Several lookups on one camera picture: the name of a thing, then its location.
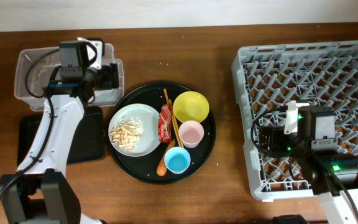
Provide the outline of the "red snack wrapper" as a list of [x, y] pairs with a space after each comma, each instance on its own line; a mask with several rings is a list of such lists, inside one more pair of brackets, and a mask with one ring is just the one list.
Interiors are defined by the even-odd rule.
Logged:
[[162, 106], [158, 117], [158, 138], [160, 142], [170, 143], [172, 140], [172, 106], [165, 104]]

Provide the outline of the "pink cup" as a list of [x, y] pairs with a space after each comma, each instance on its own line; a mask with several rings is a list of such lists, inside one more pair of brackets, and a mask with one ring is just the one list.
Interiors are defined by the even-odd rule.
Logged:
[[179, 138], [187, 148], [195, 148], [204, 137], [204, 128], [197, 121], [186, 121], [179, 127]]

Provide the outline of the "yellow bowl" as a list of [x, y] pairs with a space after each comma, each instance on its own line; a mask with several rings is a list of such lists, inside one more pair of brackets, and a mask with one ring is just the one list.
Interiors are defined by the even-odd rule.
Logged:
[[182, 123], [186, 121], [201, 123], [209, 115], [209, 102], [201, 93], [185, 91], [175, 98], [173, 113]]

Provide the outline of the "blue cup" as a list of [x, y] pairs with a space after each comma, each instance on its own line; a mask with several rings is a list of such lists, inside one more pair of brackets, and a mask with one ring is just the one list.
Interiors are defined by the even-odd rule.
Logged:
[[182, 174], [189, 168], [191, 157], [185, 148], [173, 147], [166, 152], [164, 163], [170, 172]]

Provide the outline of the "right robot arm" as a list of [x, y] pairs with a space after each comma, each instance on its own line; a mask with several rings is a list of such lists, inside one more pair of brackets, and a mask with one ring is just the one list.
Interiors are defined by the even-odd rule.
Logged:
[[358, 223], [358, 158], [338, 152], [334, 111], [322, 106], [279, 106], [284, 126], [259, 126], [253, 145], [272, 158], [289, 157], [318, 197], [328, 223]]

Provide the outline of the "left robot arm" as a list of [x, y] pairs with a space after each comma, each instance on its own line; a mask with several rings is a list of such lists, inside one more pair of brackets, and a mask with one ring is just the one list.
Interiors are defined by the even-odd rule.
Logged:
[[65, 174], [71, 144], [85, 108], [113, 76], [103, 70], [102, 39], [61, 42], [60, 65], [43, 88], [44, 112], [34, 141], [15, 174], [0, 178], [0, 206], [9, 223], [99, 223], [81, 212]]

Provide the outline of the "grey dishwasher rack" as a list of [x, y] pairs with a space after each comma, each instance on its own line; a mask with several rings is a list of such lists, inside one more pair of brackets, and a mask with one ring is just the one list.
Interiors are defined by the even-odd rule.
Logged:
[[251, 141], [258, 133], [253, 121], [284, 125], [284, 113], [269, 111], [291, 100], [332, 108], [339, 152], [358, 157], [358, 40], [242, 47], [231, 70], [253, 198], [271, 202], [313, 194], [296, 164], [261, 154]]

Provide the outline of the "grey plate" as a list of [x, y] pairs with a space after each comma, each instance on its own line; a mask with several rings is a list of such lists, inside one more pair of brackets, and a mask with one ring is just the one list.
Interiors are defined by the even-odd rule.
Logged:
[[[137, 143], [136, 147], [132, 151], [120, 149], [116, 145], [113, 145], [109, 133], [112, 131], [113, 126], [122, 120], [136, 119], [141, 120], [144, 125], [144, 131], [142, 137]], [[135, 103], [124, 106], [119, 109], [111, 118], [108, 126], [108, 139], [113, 148], [125, 156], [140, 157], [147, 155], [154, 151], [160, 144], [157, 134], [158, 128], [158, 112], [151, 106]]]

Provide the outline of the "food scraps pile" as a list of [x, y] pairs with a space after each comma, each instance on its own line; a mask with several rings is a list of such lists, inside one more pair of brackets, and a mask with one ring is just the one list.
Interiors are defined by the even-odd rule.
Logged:
[[141, 120], [128, 119], [118, 122], [109, 133], [113, 145], [128, 151], [134, 150], [144, 131]]

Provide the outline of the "wooden chopstick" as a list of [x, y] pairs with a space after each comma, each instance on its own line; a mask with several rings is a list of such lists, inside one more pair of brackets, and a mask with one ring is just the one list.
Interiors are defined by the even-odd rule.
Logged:
[[164, 95], [165, 95], [166, 101], [167, 101], [167, 103], [168, 103], [169, 97], [168, 97], [168, 94], [167, 94], [167, 90], [164, 88], [164, 89], [163, 89], [163, 92], [164, 92]]
[[180, 135], [179, 135], [179, 127], [178, 127], [178, 123], [177, 123], [177, 119], [176, 116], [173, 113], [173, 103], [171, 101], [171, 99], [168, 100], [169, 105], [172, 107], [171, 111], [172, 111], [172, 124], [173, 124], [173, 128], [174, 128], [174, 132], [175, 132], [175, 136], [177, 139], [177, 143], [180, 147], [184, 147], [181, 139], [180, 139]]

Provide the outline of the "black rectangular tray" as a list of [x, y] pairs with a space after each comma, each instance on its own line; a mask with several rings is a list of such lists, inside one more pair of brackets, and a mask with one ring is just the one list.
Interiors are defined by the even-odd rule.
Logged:
[[[21, 119], [17, 164], [20, 164], [27, 155], [41, 119], [41, 114], [25, 116]], [[75, 164], [98, 160], [104, 155], [103, 112], [98, 106], [90, 106], [85, 110], [84, 117], [75, 131], [67, 163]]]

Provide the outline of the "clear plastic bin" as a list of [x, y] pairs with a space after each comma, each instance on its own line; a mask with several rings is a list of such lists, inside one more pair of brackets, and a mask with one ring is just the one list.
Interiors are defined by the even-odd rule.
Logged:
[[[119, 88], [96, 91], [96, 99], [92, 105], [99, 107], [114, 106], [124, 96], [124, 68], [122, 61], [114, 56], [114, 47], [112, 44], [107, 43], [104, 47], [105, 54], [102, 57], [102, 63], [103, 65], [110, 63], [117, 64], [119, 70]], [[42, 94], [42, 88], [48, 85], [53, 69], [60, 65], [59, 53], [55, 52], [45, 57], [30, 71], [28, 77], [25, 76], [26, 72], [37, 59], [55, 49], [56, 47], [25, 49], [19, 54], [14, 82], [14, 96], [18, 100], [27, 103], [32, 111], [43, 111], [45, 99], [34, 98], [29, 95], [25, 88], [28, 87], [35, 95]]]

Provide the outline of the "round black serving tray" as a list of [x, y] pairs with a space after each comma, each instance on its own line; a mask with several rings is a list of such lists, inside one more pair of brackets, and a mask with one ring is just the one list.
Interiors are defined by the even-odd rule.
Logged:
[[[121, 108], [133, 103], [146, 104], [160, 111], [162, 105], [166, 103], [163, 89], [167, 90], [168, 97], [172, 100], [175, 100], [179, 94], [190, 90], [187, 86], [168, 81], [152, 82], [139, 86], [118, 101], [114, 109], [107, 115], [105, 127], [109, 126], [112, 117]], [[118, 152], [110, 143], [110, 139], [107, 136], [105, 139], [111, 157], [127, 175], [148, 184], [173, 184], [186, 179], [198, 171], [213, 151], [216, 139], [216, 122], [212, 111], [209, 112], [208, 117], [201, 124], [204, 128], [204, 137], [198, 146], [188, 150], [190, 154], [189, 168], [182, 174], [173, 174], [168, 171], [163, 177], [157, 175], [157, 166], [167, 148], [167, 144], [159, 144], [155, 150], [145, 156], [130, 157]]]

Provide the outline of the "orange carrot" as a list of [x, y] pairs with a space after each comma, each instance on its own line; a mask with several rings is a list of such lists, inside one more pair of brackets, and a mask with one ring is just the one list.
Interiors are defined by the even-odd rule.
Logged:
[[173, 148], [175, 145], [176, 145], [176, 140], [172, 140], [168, 144], [168, 146], [167, 146], [167, 148], [166, 148], [166, 150], [165, 150], [165, 152], [164, 152], [164, 154], [163, 154], [163, 156], [162, 156], [162, 158], [161, 158], [161, 160], [160, 160], [160, 162], [159, 162], [159, 164], [157, 166], [156, 173], [157, 173], [158, 176], [163, 177], [167, 173], [167, 167], [165, 165], [165, 155], [166, 155], [167, 151], [169, 149]]

